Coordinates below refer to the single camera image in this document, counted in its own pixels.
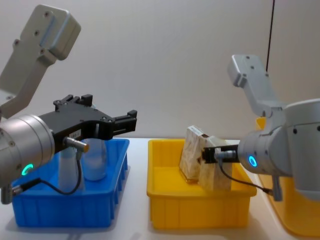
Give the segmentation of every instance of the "white bottle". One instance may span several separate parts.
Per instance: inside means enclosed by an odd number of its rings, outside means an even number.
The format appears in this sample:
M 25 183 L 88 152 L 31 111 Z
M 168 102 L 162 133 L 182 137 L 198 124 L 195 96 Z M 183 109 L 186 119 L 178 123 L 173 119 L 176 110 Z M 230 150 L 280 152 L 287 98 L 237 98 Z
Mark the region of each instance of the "white bottle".
M 60 152 L 58 185 L 64 192 L 72 191 L 78 181 L 78 166 L 76 160 L 76 149 L 68 147 Z M 78 190 L 84 190 L 84 175 L 81 176 L 81 183 Z
M 89 151 L 83 155 L 84 178 L 90 181 L 98 181 L 106 176 L 107 149 L 105 141 L 89 138 L 84 142 L 89 144 Z

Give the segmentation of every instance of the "white table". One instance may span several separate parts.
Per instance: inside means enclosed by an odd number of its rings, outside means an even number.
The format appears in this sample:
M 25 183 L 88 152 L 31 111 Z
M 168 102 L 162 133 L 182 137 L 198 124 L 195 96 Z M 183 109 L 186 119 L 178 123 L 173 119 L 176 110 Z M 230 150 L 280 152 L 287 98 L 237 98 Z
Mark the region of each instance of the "white table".
M 147 138 L 130 138 L 127 152 L 129 175 L 119 200 L 115 220 L 109 228 L 21 228 L 10 205 L 0 204 L 0 239 L 23 240 L 294 240 L 315 239 L 292 236 L 280 224 L 260 190 L 251 198 L 249 223 L 241 229 L 156 231 L 149 221 L 147 197 Z M 248 173 L 261 184 L 258 177 Z

